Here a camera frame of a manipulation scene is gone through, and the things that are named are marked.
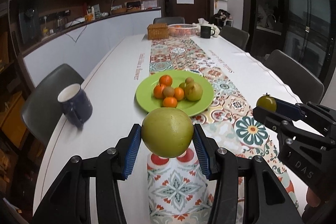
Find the person right hand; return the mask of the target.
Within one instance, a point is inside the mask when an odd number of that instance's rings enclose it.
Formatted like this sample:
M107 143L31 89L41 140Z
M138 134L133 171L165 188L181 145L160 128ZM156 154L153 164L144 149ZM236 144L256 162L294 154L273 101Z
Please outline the person right hand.
M311 188L307 188L306 201L311 207L318 207L321 203L321 199L311 190Z

